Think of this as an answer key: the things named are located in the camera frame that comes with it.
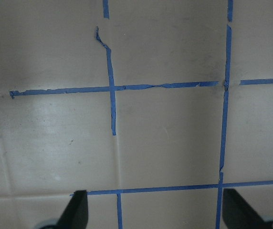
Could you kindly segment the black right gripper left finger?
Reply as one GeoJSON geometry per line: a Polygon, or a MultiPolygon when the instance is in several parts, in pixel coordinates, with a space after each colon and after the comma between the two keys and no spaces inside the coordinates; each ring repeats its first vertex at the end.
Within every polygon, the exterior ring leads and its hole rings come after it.
{"type": "Polygon", "coordinates": [[[58,229],[85,229],[89,219],[86,190],[75,191],[61,217],[58,229]]]}

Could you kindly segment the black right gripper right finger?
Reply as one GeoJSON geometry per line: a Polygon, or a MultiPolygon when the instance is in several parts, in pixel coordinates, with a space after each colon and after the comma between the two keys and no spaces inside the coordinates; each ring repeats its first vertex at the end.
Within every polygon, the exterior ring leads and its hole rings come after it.
{"type": "Polygon", "coordinates": [[[222,219],[228,229],[270,229],[246,200],[232,188],[225,188],[222,194],[222,219]]]}

